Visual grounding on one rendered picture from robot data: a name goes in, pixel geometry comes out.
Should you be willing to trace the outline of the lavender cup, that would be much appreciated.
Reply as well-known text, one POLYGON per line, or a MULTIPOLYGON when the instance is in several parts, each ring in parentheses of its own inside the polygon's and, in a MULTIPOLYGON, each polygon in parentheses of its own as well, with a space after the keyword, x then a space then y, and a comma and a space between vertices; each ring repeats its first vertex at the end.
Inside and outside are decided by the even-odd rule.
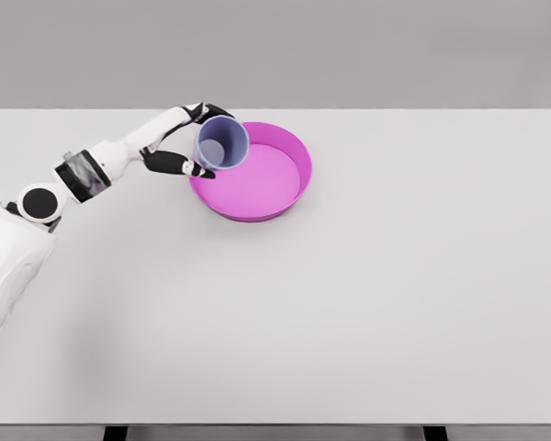
POLYGON ((249 135, 243 125, 237 119, 216 116, 200 126, 193 156, 205 169, 225 171, 241 165, 249 150, 249 135))

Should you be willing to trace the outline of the magenta round plate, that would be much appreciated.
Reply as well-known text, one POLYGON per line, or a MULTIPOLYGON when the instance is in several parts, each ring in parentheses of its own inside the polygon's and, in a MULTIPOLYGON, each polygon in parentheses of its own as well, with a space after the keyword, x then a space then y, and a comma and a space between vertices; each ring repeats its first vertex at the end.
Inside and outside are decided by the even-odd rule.
POLYGON ((271 220, 291 208, 312 177, 309 150, 296 134, 275 124, 244 122, 250 148, 245 161, 210 179, 192 178, 194 194, 234 221, 271 220))

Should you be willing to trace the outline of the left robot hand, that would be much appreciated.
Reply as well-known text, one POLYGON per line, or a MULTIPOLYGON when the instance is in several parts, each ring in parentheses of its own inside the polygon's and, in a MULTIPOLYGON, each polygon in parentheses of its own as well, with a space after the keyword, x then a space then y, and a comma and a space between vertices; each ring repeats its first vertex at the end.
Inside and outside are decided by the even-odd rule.
POLYGON ((132 153, 137 154, 138 159, 142 159, 146 168, 154 173, 214 179, 216 175, 213 171, 205 169, 181 153, 160 151, 159 146, 177 130, 190 124, 201 125, 218 116, 234 118, 224 108, 205 102, 171 107, 137 128, 124 142, 132 153))

